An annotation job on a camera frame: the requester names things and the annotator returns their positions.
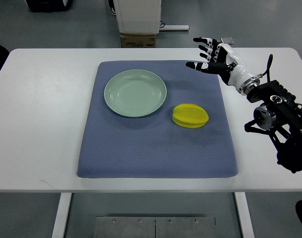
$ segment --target metal floor plate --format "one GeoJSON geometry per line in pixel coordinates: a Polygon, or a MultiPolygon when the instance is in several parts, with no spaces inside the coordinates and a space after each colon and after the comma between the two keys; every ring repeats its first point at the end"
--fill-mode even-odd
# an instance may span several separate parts
{"type": "Polygon", "coordinates": [[[217,238],[214,217],[96,217],[94,238],[217,238]]]}

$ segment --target white machine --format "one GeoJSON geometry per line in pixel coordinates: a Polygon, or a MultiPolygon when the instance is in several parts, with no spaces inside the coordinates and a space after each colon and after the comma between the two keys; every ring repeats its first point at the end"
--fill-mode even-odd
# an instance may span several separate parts
{"type": "Polygon", "coordinates": [[[120,33],[157,34],[161,0],[114,0],[120,33]]]}

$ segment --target blue mat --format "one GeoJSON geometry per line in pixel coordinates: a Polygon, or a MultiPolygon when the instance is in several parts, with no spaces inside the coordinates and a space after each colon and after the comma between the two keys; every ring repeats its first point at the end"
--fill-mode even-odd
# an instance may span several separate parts
{"type": "Polygon", "coordinates": [[[108,61],[99,65],[84,131],[77,175],[81,178],[228,178],[238,173],[233,142],[216,75],[183,60],[108,61]],[[126,118],[105,103],[108,81],[144,69],[164,81],[167,97],[154,113],[126,118]],[[189,129],[172,121],[182,103],[203,107],[209,121],[189,129]]]}

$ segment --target white table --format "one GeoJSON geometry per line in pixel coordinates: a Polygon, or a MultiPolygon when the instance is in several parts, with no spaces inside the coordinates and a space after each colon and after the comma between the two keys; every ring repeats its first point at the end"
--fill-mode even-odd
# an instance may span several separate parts
{"type": "MultiPolygon", "coordinates": [[[[268,56],[273,54],[271,79],[278,80],[296,95],[296,102],[302,103],[302,60],[295,50],[236,48],[236,51],[257,74],[265,71],[268,56]]],[[[202,60],[199,52],[198,49],[12,51],[0,72],[0,192],[62,192],[53,232],[60,234],[64,232],[71,192],[230,191],[237,192],[239,200],[245,200],[241,191],[302,191],[302,172],[292,174],[276,164],[276,150],[267,136],[244,131],[244,124],[253,119],[253,111],[260,103],[249,103],[221,80],[239,169],[236,176],[218,179],[77,177],[82,136],[99,64],[110,60],[196,61],[202,60]]],[[[238,210],[244,216],[248,207],[243,204],[238,210]]],[[[252,230],[250,225],[247,234],[252,230]]]]}

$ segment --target table leg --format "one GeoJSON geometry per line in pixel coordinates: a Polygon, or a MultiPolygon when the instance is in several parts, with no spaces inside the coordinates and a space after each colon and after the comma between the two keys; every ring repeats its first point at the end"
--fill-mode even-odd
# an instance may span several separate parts
{"type": "Polygon", "coordinates": [[[235,192],[234,194],[237,204],[242,237],[254,238],[246,194],[244,192],[235,192]]]}
{"type": "Polygon", "coordinates": [[[55,224],[53,228],[52,238],[64,238],[65,226],[70,208],[72,193],[61,193],[60,202],[58,204],[55,224]]]}

